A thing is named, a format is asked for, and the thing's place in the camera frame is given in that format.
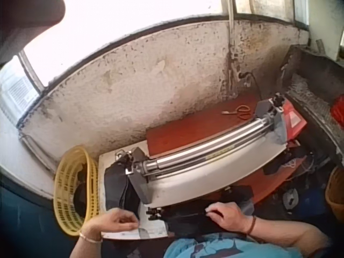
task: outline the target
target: scissors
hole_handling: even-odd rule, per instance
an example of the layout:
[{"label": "scissors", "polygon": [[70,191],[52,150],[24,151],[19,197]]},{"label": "scissors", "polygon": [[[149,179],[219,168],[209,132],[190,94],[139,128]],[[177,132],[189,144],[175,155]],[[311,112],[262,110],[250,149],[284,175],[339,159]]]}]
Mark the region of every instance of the scissors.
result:
[{"label": "scissors", "polygon": [[247,105],[240,105],[233,112],[222,111],[221,114],[235,114],[241,120],[248,120],[251,118],[251,109]]}]

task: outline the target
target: orange scissors handle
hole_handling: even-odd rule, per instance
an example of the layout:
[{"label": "orange scissors handle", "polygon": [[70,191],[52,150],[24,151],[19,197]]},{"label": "orange scissors handle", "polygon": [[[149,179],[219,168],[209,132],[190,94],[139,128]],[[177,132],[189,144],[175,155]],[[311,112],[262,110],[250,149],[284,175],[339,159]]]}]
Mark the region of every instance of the orange scissors handle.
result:
[{"label": "orange scissors handle", "polygon": [[247,105],[240,105],[235,109],[237,116],[242,120],[251,118],[251,109]]}]

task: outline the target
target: dark wristband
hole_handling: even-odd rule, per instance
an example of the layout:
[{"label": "dark wristband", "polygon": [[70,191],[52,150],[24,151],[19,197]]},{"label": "dark wristband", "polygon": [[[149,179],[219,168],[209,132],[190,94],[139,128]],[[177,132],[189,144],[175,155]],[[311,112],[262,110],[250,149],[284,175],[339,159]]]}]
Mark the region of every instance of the dark wristband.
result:
[{"label": "dark wristband", "polygon": [[253,228],[254,228],[254,225],[256,224],[256,219],[257,219],[257,217],[256,217],[256,216],[253,216],[251,227],[250,227],[249,230],[246,232],[247,235],[251,235],[251,233],[252,233],[252,231],[253,231]]}]

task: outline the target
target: hand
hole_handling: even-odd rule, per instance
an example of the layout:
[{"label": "hand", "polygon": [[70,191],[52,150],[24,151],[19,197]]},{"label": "hand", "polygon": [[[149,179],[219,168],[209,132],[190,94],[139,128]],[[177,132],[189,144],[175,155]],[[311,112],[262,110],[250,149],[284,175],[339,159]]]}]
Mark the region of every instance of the hand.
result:
[{"label": "hand", "polygon": [[139,221],[131,211],[114,208],[87,221],[81,232],[94,240],[101,239],[101,232],[131,231],[139,227]]},{"label": "hand", "polygon": [[248,232],[252,224],[252,216],[242,214],[236,203],[213,203],[205,209],[206,215],[225,230],[232,232]]}]

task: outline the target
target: red machine part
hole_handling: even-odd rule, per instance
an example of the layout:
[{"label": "red machine part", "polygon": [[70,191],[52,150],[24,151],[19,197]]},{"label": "red machine part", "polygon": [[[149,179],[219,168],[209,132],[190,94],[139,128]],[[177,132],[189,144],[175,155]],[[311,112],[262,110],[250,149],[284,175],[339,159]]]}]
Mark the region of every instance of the red machine part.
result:
[{"label": "red machine part", "polygon": [[306,126],[306,120],[295,110],[289,100],[283,104],[283,113],[288,141],[295,139]]},{"label": "red machine part", "polygon": [[331,107],[331,115],[344,128],[344,95],[341,95]]}]

